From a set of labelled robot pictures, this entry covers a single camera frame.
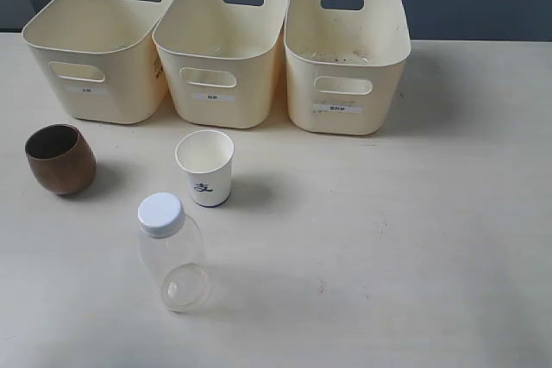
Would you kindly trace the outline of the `white paper cup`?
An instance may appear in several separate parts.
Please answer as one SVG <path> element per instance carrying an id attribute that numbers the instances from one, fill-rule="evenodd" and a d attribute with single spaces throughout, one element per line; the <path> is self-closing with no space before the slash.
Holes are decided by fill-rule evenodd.
<path id="1" fill-rule="evenodd" d="M 190 133 L 174 154 L 195 203 L 216 207 L 228 199 L 235 145 L 225 133 L 213 129 Z"/>

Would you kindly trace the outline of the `clear plastic bottle white cap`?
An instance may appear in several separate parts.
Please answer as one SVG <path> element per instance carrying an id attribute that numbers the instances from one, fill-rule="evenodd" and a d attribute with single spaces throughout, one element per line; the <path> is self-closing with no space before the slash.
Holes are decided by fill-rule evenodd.
<path id="1" fill-rule="evenodd" d="M 210 294 L 211 282 L 196 221 L 170 192 L 147 196 L 137 219 L 140 259 L 163 305 L 175 313 L 199 309 Z"/>

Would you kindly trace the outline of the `brown wooden cup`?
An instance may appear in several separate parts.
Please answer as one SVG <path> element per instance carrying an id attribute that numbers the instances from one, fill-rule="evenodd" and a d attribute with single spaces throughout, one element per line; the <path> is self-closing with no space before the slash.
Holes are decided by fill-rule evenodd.
<path id="1" fill-rule="evenodd" d="M 76 194 L 95 179 L 96 157 L 73 125 L 53 124 L 37 130 L 27 139 L 24 150 L 37 182 L 55 195 Z"/>

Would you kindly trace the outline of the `middle cream plastic bin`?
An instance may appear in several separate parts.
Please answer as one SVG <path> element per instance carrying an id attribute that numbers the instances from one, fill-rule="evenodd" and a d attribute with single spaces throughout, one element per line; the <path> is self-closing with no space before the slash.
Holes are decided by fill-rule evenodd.
<path id="1" fill-rule="evenodd" d="M 252 128 L 283 64 L 289 0 L 173 0 L 153 32 L 174 107 L 187 122 Z"/>

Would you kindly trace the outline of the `cream plastic bin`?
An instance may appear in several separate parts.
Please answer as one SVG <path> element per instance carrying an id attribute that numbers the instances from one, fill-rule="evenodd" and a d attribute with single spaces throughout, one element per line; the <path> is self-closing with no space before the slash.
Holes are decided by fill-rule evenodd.
<path id="1" fill-rule="evenodd" d="M 51 0 L 22 38 L 69 115 L 135 124 L 168 90 L 152 33 L 172 1 Z"/>
<path id="2" fill-rule="evenodd" d="M 252 128 L 283 64 L 289 0 L 173 0 L 153 32 L 174 107 L 187 122 Z"/>
<path id="3" fill-rule="evenodd" d="M 377 131 L 411 53 L 402 0 L 290 0 L 284 45 L 288 114 L 328 134 Z"/>

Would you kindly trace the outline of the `right cream plastic bin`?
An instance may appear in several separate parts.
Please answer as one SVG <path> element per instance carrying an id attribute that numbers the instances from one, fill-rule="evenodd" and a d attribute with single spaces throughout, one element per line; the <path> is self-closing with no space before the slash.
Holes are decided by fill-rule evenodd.
<path id="1" fill-rule="evenodd" d="M 328 134 L 377 131 L 411 53 L 402 0 L 290 0 L 284 45 L 288 114 Z"/>

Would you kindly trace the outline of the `left cream plastic bin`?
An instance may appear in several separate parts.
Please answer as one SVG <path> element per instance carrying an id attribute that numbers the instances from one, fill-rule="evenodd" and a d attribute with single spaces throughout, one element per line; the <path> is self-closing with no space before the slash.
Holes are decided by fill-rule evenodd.
<path id="1" fill-rule="evenodd" d="M 172 1 L 51 0 L 22 38 L 69 115 L 135 124 L 168 90 L 152 33 Z"/>

